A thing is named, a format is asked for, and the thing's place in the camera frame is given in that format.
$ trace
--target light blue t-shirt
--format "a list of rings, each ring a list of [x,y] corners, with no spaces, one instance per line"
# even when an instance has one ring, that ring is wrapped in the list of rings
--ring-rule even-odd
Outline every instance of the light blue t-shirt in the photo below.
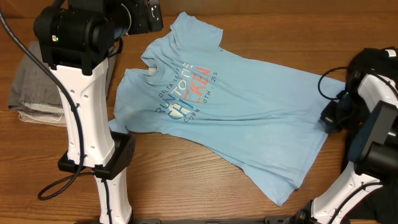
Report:
[[[320,76],[223,50],[223,30],[184,12],[171,30],[142,55],[149,70],[126,70],[111,129],[198,142],[242,168],[281,206],[327,137],[319,122],[328,104],[317,90]],[[322,82],[330,96],[343,88]]]

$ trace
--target black cable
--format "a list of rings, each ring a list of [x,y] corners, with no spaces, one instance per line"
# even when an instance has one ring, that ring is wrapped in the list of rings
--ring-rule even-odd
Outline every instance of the black cable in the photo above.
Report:
[[[361,190],[366,190],[366,187],[369,186],[374,186],[374,185],[382,185],[381,182],[377,182],[377,183],[368,183],[368,184],[364,184],[362,185],[360,188],[356,189],[353,193],[351,193],[344,201],[343,203],[340,204],[340,206],[336,209],[335,213],[333,214],[332,218],[330,219],[330,221],[328,222],[328,224],[332,224],[333,221],[335,220],[335,218],[337,217],[337,215],[339,214],[340,210],[344,207],[344,205],[351,200],[351,198],[353,198],[358,192],[360,192]]]
[[[106,192],[106,209],[107,209],[107,214],[109,218],[109,224],[112,224],[112,215],[111,215],[111,203],[109,201],[109,189],[108,189],[108,183],[106,182],[106,179],[101,180],[102,183],[104,183],[105,186],[105,192]]]
[[[21,48],[25,54],[32,59],[32,61],[34,63],[36,63],[37,66],[39,66],[39,68],[41,68],[43,70],[43,72],[49,76],[51,78],[51,80],[59,87],[59,89],[61,90],[61,92],[65,95],[65,98],[67,99],[69,105],[70,105],[70,110],[73,112],[73,115],[75,117],[75,121],[76,121],[76,126],[77,126],[77,130],[78,130],[78,135],[79,135],[79,143],[80,143],[80,162],[79,162],[79,166],[75,172],[75,174],[70,178],[69,182],[67,184],[65,184],[61,189],[59,189],[58,191],[43,197],[43,193],[46,192],[49,188],[51,188],[53,186],[53,184],[50,184],[49,186],[45,187],[43,190],[41,190],[37,196],[37,198],[39,200],[48,200],[51,198],[54,198],[56,196],[58,196],[60,193],[62,193],[63,191],[65,191],[74,181],[75,179],[78,177],[79,173],[81,172],[81,170],[83,169],[83,162],[84,162],[84,158],[85,158],[85,151],[84,151],[84,141],[83,141],[83,130],[81,128],[81,122],[80,122],[80,118],[79,118],[79,114],[77,112],[77,108],[72,100],[72,98],[70,97],[68,91],[65,89],[65,87],[61,84],[61,82],[53,75],[53,73],[51,73],[51,71],[40,61],[37,59],[37,57],[32,54],[32,52],[30,50],[28,50],[25,45],[23,43],[21,43],[21,41],[15,36],[15,34],[11,31],[10,27],[8,26],[6,20],[4,19],[4,16],[2,14],[2,11],[0,10],[0,21],[1,24],[4,26],[6,32],[8,33],[8,35],[11,37],[11,39],[18,45],[19,48]]]
[[[331,70],[325,72],[325,73],[319,78],[319,81],[318,81],[318,91],[319,91],[319,93],[321,94],[321,96],[323,96],[324,98],[326,98],[326,99],[328,99],[328,100],[339,100],[338,98],[332,98],[332,97],[329,97],[329,96],[326,96],[325,94],[323,94],[322,91],[321,91],[321,82],[322,82],[323,78],[324,78],[325,76],[327,76],[329,73],[334,72],[334,71],[336,71],[336,70],[341,70],[341,69],[348,69],[348,67],[337,67],[337,68],[332,68]]]
[[[54,0],[53,7],[60,8],[65,0]]]
[[[84,173],[79,173],[77,176],[78,177],[83,177],[83,176],[86,176],[86,175],[95,175],[95,173],[94,172],[84,172]],[[69,179],[72,179],[73,176],[74,175],[70,175],[68,177],[64,177],[64,178],[62,178],[60,180],[55,181],[54,183],[52,183],[52,184],[46,186],[45,188],[43,188],[43,190],[41,190],[39,194],[43,194],[44,192],[48,191],[48,189],[54,187],[55,185],[61,184],[62,182],[65,182],[65,181],[67,181]]]
[[[119,38],[119,48],[118,48],[118,50],[115,53],[109,55],[108,58],[111,58],[111,57],[113,57],[113,56],[115,56],[117,54],[120,54],[122,52],[122,50],[123,50],[123,39],[122,39],[122,37],[120,37]]]

